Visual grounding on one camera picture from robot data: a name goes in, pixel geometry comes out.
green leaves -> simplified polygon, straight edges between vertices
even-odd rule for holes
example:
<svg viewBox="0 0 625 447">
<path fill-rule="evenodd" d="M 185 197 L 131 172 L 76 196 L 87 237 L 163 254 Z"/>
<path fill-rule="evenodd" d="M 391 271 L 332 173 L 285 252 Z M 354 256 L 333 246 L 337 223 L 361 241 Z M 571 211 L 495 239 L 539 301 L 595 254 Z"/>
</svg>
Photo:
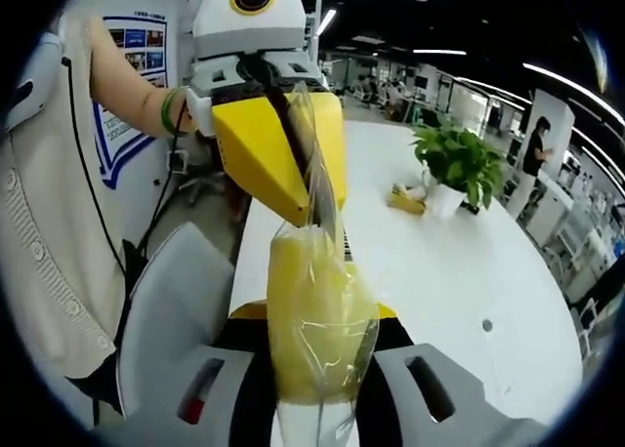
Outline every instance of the green leaves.
<svg viewBox="0 0 625 447">
<path fill-rule="evenodd" d="M 467 193 L 471 205 L 481 202 L 489 208 L 492 198 L 503 187 L 502 154 L 472 132 L 439 120 L 441 126 L 415 130 L 414 154 L 426 164 L 432 176 Z"/>
</svg>

beige cardigan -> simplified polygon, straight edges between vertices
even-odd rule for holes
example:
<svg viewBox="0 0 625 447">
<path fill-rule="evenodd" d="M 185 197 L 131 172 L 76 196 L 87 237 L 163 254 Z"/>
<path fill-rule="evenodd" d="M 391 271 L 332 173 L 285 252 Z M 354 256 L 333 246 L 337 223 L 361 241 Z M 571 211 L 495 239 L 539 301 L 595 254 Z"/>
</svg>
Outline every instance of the beige cardigan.
<svg viewBox="0 0 625 447">
<path fill-rule="evenodd" d="M 82 148 L 107 229 L 123 261 L 94 139 L 88 20 L 67 17 L 64 39 L 64 54 L 72 60 Z M 67 74 L 60 65 L 46 107 L 2 143 L 0 264 L 26 347 L 65 376 L 81 379 L 114 352 L 125 293 L 80 163 Z"/>
</svg>

green bracelet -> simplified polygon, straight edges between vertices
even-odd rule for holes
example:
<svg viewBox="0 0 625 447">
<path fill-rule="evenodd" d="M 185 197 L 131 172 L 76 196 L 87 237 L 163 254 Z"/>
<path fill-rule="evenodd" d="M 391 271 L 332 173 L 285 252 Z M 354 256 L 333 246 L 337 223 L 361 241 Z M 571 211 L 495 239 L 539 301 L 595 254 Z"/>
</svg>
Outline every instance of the green bracelet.
<svg viewBox="0 0 625 447">
<path fill-rule="evenodd" d="M 184 87 L 179 87 L 171 91 L 165 98 L 165 101 L 163 101 L 163 104 L 161 105 L 161 108 L 160 108 L 160 119 L 163 124 L 163 127 L 165 127 L 165 130 L 167 130 L 167 132 L 170 133 L 173 137 L 184 136 L 187 134 L 186 132 L 176 130 L 176 126 L 172 123 L 172 120 L 169 117 L 169 112 L 171 111 L 172 103 L 174 102 L 174 97 L 181 90 L 184 90 L 184 89 L 185 89 Z"/>
</svg>

potted plant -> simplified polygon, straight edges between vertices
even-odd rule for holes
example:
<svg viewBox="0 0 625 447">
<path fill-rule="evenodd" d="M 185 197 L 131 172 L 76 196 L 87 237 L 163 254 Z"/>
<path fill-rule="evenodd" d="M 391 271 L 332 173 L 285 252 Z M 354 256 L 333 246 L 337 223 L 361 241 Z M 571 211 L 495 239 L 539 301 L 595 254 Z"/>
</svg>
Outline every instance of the potted plant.
<svg viewBox="0 0 625 447">
<path fill-rule="evenodd" d="M 474 210 L 481 205 L 488 209 L 503 186 L 502 155 L 469 130 L 440 122 L 440 127 L 415 131 L 415 156 L 437 181 L 426 204 L 442 218 L 463 201 Z"/>
</svg>

person in black shirt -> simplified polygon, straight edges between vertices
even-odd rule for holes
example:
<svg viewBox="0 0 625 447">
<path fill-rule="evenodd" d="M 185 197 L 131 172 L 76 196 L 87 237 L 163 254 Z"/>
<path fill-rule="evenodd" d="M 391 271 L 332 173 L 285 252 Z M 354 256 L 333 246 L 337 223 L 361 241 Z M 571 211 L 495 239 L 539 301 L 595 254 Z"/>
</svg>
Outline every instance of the person in black shirt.
<svg viewBox="0 0 625 447">
<path fill-rule="evenodd" d="M 522 170 L 520 172 L 521 180 L 506 205 L 508 213 L 510 213 L 514 219 L 521 215 L 527 201 L 529 201 L 529 196 L 536 183 L 536 177 L 538 177 L 538 171 L 554 152 L 552 149 L 543 148 L 542 138 L 550 129 L 551 123 L 549 123 L 549 120 L 545 117 L 540 117 L 536 122 L 536 128 L 534 128 L 534 131 L 531 133 L 527 151 L 523 158 Z"/>
</svg>

